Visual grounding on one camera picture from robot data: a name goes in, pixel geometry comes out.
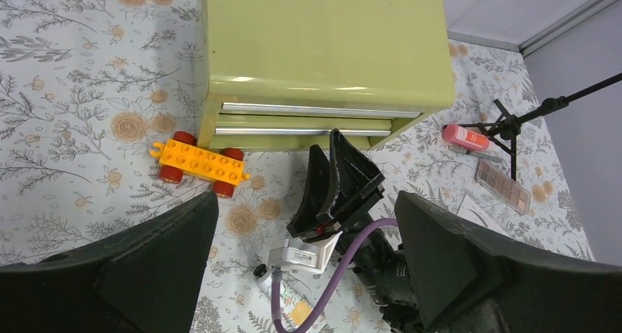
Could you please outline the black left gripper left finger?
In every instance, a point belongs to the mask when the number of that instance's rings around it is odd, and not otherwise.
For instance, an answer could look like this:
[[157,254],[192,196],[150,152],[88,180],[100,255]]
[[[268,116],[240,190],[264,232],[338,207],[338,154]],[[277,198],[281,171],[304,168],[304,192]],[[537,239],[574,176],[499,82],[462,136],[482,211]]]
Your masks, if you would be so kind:
[[188,332],[219,216],[205,192],[38,263],[1,267],[3,332]]

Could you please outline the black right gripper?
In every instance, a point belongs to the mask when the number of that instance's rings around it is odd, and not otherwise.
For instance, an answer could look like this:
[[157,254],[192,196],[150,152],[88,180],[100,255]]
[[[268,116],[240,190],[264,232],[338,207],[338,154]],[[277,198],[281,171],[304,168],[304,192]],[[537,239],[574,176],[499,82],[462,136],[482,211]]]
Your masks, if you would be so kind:
[[355,238],[373,222],[371,206],[382,198],[384,176],[341,131],[329,134],[329,157],[316,144],[309,149],[307,179],[301,205],[287,225],[292,238],[327,238],[342,232],[335,250],[340,262],[357,275],[380,306],[393,332],[422,332],[403,248],[393,249],[377,228],[345,254]]

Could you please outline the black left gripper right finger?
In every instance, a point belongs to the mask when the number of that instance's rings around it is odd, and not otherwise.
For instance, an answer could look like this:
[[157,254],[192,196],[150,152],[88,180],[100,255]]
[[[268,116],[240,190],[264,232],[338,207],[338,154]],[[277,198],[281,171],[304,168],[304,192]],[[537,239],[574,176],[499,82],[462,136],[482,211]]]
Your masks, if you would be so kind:
[[621,330],[620,267],[524,244],[406,191],[395,217],[426,329]]

